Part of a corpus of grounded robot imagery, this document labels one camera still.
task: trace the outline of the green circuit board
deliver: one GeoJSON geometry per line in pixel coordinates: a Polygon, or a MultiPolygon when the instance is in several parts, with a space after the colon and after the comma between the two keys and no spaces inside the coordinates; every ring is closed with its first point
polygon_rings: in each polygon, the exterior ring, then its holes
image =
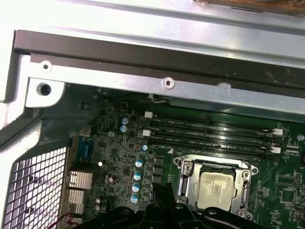
{"type": "Polygon", "coordinates": [[[305,167],[300,160],[304,150],[300,136],[305,135],[303,124],[166,104],[104,102],[92,128],[90,162],[103,162],[103,166],[93,176],[84,207],[85,220],[118,206],[136,211],[150,201],[152,182],[170,182],[177,194],[180,170],[173,159],[197,154],[255,165],[259,173],[252,176],[248,207],[253,221],[268,228],[303,228],[293,212],[295,208],[305,208],[305,167]],[[145,112],[153,117],[145,118],[145,112]],[[128,119],[123,125],[127,129],[122,129],[124,117],[128,119]],[[144,136],[143,130],[151,135],[144,136]],[[136,159],[142,160],[142,167],[135,166],[136,159]],[[156,160],[160,162],[158,170],[156,160]],[[134,179],[135,172],[140,172],[140,180],[134,179]],[[134,183],[140,185],[137,203],[131,202],[134,183]],[[95,200],[100,196],[105,200],[97,210],[95,200]]]}

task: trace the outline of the blue capacitor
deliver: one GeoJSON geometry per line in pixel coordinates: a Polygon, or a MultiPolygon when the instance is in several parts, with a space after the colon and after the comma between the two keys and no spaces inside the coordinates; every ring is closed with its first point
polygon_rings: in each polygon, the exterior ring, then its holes
{"type": "Polygon", "coordinates": [[[135,160],[134,164],[137,168],[141,168],[143,166],[143,160],[138,158],[135,160]]]}
{"type": "Polygon", "coordinates": [[[123,133],[125,133],[125,132],[127,131],[127,126],[121,125],[121,126],[120,126],[120,131],[123,132],[123,133]]]}
{"type": "Polygon", "coordinates": [[[147,145],[141,145],[141,150],[146,151],[147,149],[148,149],[148,146],[147,146],[147,145]]]}
{"type": "Polygon", "coordinates": [[[132,202],[133,204],[136,204],[139,201],[139,195],[138,194],[132,194],[132,196],[130,197],[130,202],[132,202]]]}
{"type": "Polygon", "coordinates": [[[132,191],[133,192],[138,192],[140,190],[140,184],[139,183],[134,183],[132,185],[132,191]]]}
{"type": "Polygon", "coordinates": [[[126,117],[124,117],[124,118],[121,119],[121,123],[122,123],[123,125],[128,124],[128,122],[129,122],[129,120],[128,120],[128,118],[126,118],[126,117]]]}
{"type": "Polygon", "coordinates": [[[141,172],[135,171],[133,174],[133,179],[134,180],[141,180],[141,172]]]}

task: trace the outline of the capacitor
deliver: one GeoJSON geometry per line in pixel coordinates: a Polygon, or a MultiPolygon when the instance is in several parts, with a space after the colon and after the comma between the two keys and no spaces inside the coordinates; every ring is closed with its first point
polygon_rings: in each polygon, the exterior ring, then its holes
{"type": "Polygon", "coordinates": [[[128,118],[126,118],[126,117],[124,117],[124,118],[121,119],[121,123],[122,123],[123,125],[128,124],[128,122],[129,122],[129,120],[128,120],[128,118]]]}
{"type": "Polygon", "coordinates": [[[110,176],[109,179],[108,179],[109,183],[113,183],[113,182],[115,182],[116,180],[117,180],[117,176],[116,176],[116,175],[112,175],[112,176],[110,176]]]}
{"type": "Polygon", "coordinates": [[[135,171],[134,174],[133,174],[133,179],[141,180],[141,172],[135,171]]]}
{"type": "Polygon", "coordinates": [[[114,136],[115,136],[115,133],[114,133],[113,131],[109,131],[109,132],[108,132],[108,136],[109,136],[109,137],[114,137],[114,136]]]}
{"type": "Polygon", "coordinates": [[[139,195],[138,194],[132,194],[132,196],[130,197],[130,202],[132,202],[133,204],[137,203],[139,200],[139,195]]]}
{"type": "Polygon", "coordinates": [[[138,192],[140,190],[140,184],[139,183],[134,183],[132,185],[132,191],[133,192],[138,192]]]}
{"type": "Polygon", "coordinates": [[[127,126],[121,125],[121,126],[120,126],[120,131],[123,132],[123,133],[125,133],[125,132],[127,131],[127,126]]]}
{"type": "Polygon", "coordinates": [[[143,151],[148,150],[148,146],[147,145],[141,145],[141,150],[143,150],[143,151]]]}
{"type": "Polygon", "coordinates": [[[143,160],[138,158],[135,160],[134,164],[137,168],[141,168],[143,166],[143,160]]]}

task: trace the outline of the metal frame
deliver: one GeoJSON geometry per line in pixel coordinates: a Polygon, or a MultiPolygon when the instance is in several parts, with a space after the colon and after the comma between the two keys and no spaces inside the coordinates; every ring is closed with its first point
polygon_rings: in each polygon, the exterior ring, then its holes
{"type": "Polygon", "coordinates": [[[192,0],[18,4],[18,9],[14,1],[3,6],[2,26],[304,68],[305,23],[301,17],[202,6],[192,0]],[[12,11],[18,17],[9,14],[12,11]]]}

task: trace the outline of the red wire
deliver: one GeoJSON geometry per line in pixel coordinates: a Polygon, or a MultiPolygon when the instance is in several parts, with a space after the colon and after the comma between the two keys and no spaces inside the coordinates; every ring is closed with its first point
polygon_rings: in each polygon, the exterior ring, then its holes
{"type": "Polygon", "coordinates": [[[51,223],[49,226],[47,226],[47,228],[46,229],[52,229],[53,227],[55,227],[64,217],[67,217],[66,218],[66,223],[69,223],[69,224],[71,224],[71,225],[79,225],[78,223],[76,223],[76,222],[72,222],[72,221],[70,221],[70,214],[69,213],[66,213],[66,214],[64,214],[64,215],[62,215],[62,216],[60,216],[54,223],[51,223]]]}

